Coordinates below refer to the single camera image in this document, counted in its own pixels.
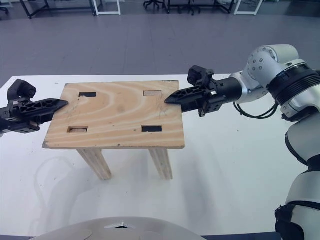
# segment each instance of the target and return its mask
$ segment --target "wood grain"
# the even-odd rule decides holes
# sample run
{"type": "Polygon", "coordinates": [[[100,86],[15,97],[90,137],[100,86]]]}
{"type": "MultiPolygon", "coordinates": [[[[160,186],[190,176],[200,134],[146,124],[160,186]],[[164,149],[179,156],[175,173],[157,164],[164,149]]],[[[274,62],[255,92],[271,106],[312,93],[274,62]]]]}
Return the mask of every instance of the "wood grain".
{"type": "Polygon", "coordinates": [[[164,148],[149,149],[154,165],[162,179],[172,180],[172,170],[169,161],[168,150],[164,148]]]}
{"type": "Polygon", "coordinates": [[[102,155],[101,149],[87,148],[77,149],[77,151],[95,172],[99,179],[106,180],[111,178],[111,171],[106,163],[104,156],[102,155]]]}
{"type": "Polygon", "coordinates": [[[54,114],[43,147],[182,149],[181,106],[165,104],[178,89],[177,80],[66,84],[61,99],[69,105],[54,114]],[[79,96],[94,92],[95,97],[79,96]],[[162,131],[142,132],[142,126],[162,126],[162,131]],[[77,128],[87,131],[69,130],[77,128]]]}

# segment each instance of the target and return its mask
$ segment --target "wooden leg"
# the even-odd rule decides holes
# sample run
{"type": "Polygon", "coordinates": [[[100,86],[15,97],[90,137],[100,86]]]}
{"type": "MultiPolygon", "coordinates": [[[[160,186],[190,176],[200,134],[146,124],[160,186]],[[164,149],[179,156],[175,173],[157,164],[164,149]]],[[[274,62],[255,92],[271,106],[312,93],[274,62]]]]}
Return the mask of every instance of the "wooden leg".
{"type": "Polygon", "coordinates": [[[153,159],[156,169],[160,177],[165,180],[173,179],[171,165],[169,161],[168,149],[166,148],[150,148],[149,152],[153,159]]]}
{"type": "Polygon", "coordinates": [[[95,174],[101,180],[110,179],[111,171],[102,155],[102,150],[98,148],[82,148],[77,149],[78,153],[83,157],[86,163],[92,168],[95,174]]]}

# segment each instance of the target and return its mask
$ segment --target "black cable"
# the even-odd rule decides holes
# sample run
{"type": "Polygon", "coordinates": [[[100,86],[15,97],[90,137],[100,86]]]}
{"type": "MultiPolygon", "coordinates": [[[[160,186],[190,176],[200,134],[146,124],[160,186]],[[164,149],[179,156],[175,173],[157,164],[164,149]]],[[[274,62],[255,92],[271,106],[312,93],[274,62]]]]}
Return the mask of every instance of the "black cable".
{"type": "Polygon", "coordinates": [[[249,113],[246,113],[239,104],[233,103],[234,108],[243,116],[251,119],[267,119],[270,118],[272,115],[274,115],[278,109],[279,104],[277,102],[274,103],[274,105],[265,113],[258,115],[258,116],[253,116],[250,115],[249,113]]]}

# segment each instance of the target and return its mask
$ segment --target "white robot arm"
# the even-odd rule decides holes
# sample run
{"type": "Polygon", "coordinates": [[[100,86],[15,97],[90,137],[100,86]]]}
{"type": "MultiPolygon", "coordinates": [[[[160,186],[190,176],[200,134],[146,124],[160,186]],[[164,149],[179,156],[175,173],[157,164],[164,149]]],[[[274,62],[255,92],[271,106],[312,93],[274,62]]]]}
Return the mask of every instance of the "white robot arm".
{"type": "Polygon", "coordinates": [[[320,237],[320,75],[291,45],[258,47],[245,69],[227,79],[212,79],[213,71],[193,66],[188,82],[194,87],[172,94],[166,103],[180,104],[183,112],[198,109],[199,116],[234,102],[242,115],[271,117],[281,106],[282,118],[297,122],[285,135],[289,151],[309,168],[293,182],[286,205],[275,211],[275,229],[283,240],[315,240],[320,237]],[[270,93],[275,105],[260,116],[244,112],[239,104],[270,93]]]}

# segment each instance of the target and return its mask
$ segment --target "white table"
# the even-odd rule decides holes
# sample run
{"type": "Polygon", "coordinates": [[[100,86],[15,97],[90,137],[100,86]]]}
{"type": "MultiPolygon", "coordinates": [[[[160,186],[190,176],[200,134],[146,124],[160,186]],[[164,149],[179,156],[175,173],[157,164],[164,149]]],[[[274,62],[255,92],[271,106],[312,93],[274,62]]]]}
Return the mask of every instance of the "white table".
{"type": "MultiPolygon", "coordinates": [[[[226,78],[217,74],[215,79],[226,78]]],[[[37,89],[34,101],[59,98],[66,83],[179,80],[186,75],[14,76],[0,89],[1,106],[16,79],[37,89]]],[[[258,114],[271,96],[243,105],[258,114]]],[[[287,150],[291,123],[240,116],[233,105],[199,118],[183,114],[185,148],[170,150],[174,179],[161,180],[146,150],[104,150],[111,180],[99,180],[75,150],[42,148],[49,123],[30,134],[0,138],[0,234],[38,236],[105,217],[166,220],[198,235],[274,231],[274,210],[305,167],[287,150]]]]}

